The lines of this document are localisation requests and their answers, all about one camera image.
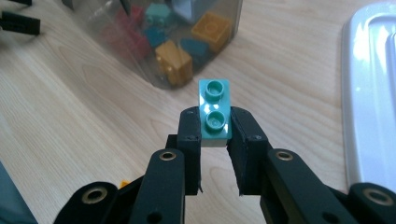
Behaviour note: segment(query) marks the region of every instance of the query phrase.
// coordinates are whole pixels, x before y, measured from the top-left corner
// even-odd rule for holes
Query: teal lego brick
[[[202,79],[198,95],[202,147],[225,147],[232,137],[229,81]]]
[[[145,20],[150,26],[169,27],[174,22],[172,10],[161,3],[151,3],[146,9]]]

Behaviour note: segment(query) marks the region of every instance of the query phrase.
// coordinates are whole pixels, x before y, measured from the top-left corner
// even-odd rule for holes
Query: lego brick
[[[165,35],[165,32],[157,27],[150,27],[147,30],[145,30],[144,33],[148,38],[149,44],[153,48],[157,48],[168,39],[168,37]]]
[[[168,40],[155,49],[157,62],[167,75],[169,83],[181,86],[192,79],[192,58],[183,49]]]
[[[185,21],[196,23],[215,2],[215,0],[172,0],[172,6],[176,14]]]
[[[231,36],[231,21],[212,12],[206,14],[192,27],[194,38],[207,42],[210,50],[218,53]]]
[[[172,10],[166,4],[151,3],[146,9],[146,23],[150,26],[169,27],[174,19]]]
[[[145,36],[134,30],[132,25],[108,25],[102,31],[102,38],[123,59],[140,61],[151,53],[151,46]]]
[[[209,44],[204,41],[183,38],[180,46],[190,54],[194,64],[202,65],[210,59]]]
[[[131,6],[130,14],[127,15],[123,8],[116,14],[115,21],[117,23],[125,23],[137,28],[143,23],[145,9],[142,7]]]
[[[202,79],[198,95],[202,147],[225,147],[232,137],[228,80]]]

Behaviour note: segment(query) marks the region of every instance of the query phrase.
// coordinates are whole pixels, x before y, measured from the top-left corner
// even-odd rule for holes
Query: white plastic object
[[[347,181],[396,192],[396,4],[358,10],[343,30]]]

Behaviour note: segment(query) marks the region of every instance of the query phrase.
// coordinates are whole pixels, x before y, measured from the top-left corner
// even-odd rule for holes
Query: plastic bin
[[[242,0],[63,0],[81,26],[161,89],[188,83],[237,32]]]

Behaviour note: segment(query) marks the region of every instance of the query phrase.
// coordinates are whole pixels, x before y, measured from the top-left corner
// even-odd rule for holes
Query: table surface
[[[117,62],[50,0],[3,10],[41,20],[41,35],[0,34],[0,159],[39,223],[79,188],[146,171],[200,78],[227,78],[274,147],[297,152],[327,185],[346,190],[341,108],[343,24],[373,0],[245,0],[232,43],[187,86],[153,88]],[[238,196],[225,148],[203,148],[204,192],[186,223],[264,222],[259,197]]]

